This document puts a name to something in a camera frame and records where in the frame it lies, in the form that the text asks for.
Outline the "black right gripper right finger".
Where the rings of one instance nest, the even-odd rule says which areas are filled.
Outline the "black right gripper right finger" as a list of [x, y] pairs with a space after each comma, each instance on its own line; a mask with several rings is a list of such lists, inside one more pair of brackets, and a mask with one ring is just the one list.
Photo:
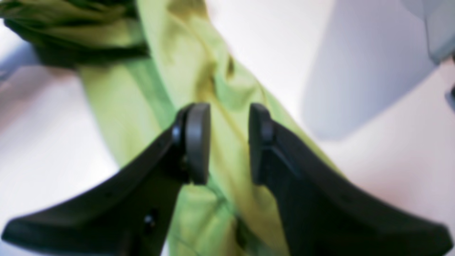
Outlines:
[[262, 104], [249, 110], [252, 180], [277, 202], [292, 256], [443, 256], [445, 225], [403, 212], [338, 175]]

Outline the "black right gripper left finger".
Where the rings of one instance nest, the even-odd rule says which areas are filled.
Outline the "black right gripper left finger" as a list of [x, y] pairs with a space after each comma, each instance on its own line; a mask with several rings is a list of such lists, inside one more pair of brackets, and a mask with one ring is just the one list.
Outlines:
[[189, 104], [117, 174], [10, 220], [2, 240], [53, 256], [159, 256], [182, 186], [208, 181], [210, 141], [210, 105]]

